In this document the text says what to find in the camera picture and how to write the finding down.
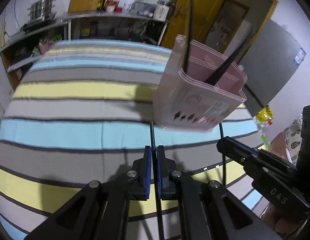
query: screw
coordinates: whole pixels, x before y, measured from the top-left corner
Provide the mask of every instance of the screw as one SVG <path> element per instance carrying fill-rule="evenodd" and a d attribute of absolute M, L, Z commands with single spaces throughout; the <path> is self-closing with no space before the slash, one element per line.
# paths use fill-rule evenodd
<path fill-rule="evenodd" d="M 174 177 L 180 177 L 182 175 L 182 173 L 180 171 L 172 171 L 172 175 Z"/>
<path fill-rule="evenodd" d="M 211 180 L 211 181 L 209 182 L 209 185 L 210 185 L 211 187 L 219 187 L 221 184 L 220 184 L 217 180 Z"/>
<path fill-rule="evenodd" d="M 89 184 L 90 187 L 98 187 L 99 186 L 99 182 L 97 180 L 92 180 Z"/>
<path fill-rule="evenodd" d="M 137 175 L 137 172 L 134 171 L 134 170 L 130 170 L 130 171 L 128 171 L 126 174 L 127 174 L 127 176 L 133 178 L 133 177 L 135 177 L 135 176 Z"/>

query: cooking pot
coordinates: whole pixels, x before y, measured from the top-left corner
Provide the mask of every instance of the cooking pot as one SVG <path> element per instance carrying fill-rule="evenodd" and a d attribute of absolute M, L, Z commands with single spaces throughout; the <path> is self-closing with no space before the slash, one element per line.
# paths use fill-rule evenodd
<path fill-rule="evenodd" d="M 30 8 L 30 20 L 34 20 L 40 17 L 48 17 L 52 12 L 53 1 L 55 0 L 38 0 L 33 3 Z"/>

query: kitchen utensil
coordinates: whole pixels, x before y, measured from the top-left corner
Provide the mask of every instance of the kitchen utensil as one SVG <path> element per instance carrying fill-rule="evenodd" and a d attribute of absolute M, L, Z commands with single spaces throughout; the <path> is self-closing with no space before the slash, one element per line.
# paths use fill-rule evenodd
<path fill-rule="evenodd" d="M 51 12 L 52 8 L 55 6 L 53 5 L 53 1 L 55 0 L 38 0 L 37 2 L 33 3 L 28 10 L 30 10 L 30 20 L 35 20 L 40 17 L 48 17 Z"/>
<path fill-rule="evenodd" d="M 153 18 L 158 21 L 165 21 L 169 11 L 168 1 L 159 1 L 155 7 Z"/>
<path fill-rule="evenodd" d="M 48 16 L 42 16 L 34 20 L 28 21 L 21 27 L 20 31 L 30 32 L 38 28 L 44 27 L 50 24 L 52 19 L 54 19 L 55 15 L 56 15 L 56 12 L 52 12 Z"/>

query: pineapple pattern fabric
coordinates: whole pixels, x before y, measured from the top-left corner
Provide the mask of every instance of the pineapple pattern fabric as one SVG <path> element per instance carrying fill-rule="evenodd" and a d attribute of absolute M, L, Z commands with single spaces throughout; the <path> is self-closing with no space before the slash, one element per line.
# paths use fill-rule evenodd
<path fill-rule="evenodd" d="M 291 161 L 296 165 L 298 160 L 298 154 L 301 146 L 301 127 L 302 127 L 302 114 L 298 119 L 285 129 L 286 147 L 288 149 Z"/>

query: bed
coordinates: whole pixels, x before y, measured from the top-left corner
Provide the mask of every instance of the bed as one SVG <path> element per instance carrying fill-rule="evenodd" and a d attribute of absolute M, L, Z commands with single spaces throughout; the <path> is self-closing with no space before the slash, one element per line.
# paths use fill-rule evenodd
<path fill-rule="evenodd" d="M 88 182 L 111 181 L 142 158 L 151 144 L 151 96 L 169 55 L 169 49 L 129 41 L 61 41 L 32 66 L 0 127 L 0 221 L 11 238 L 23 239 Z M 223 130 L 263 147 L 244 105 Z M 207 173 L 219 180 L 219 138 L 219 129 L 155 128 L 156 145 L 199 181 L 207 181 Z M 228 189 L 260 215 L 267 200 L 240 165 L 226 165 Z M 163 201 L 162 209 L 165 239 L 179 239 L 177 202 Z M 148 201 L 131 201 L 127 239 L 158 239 L 154 184 Z"/>

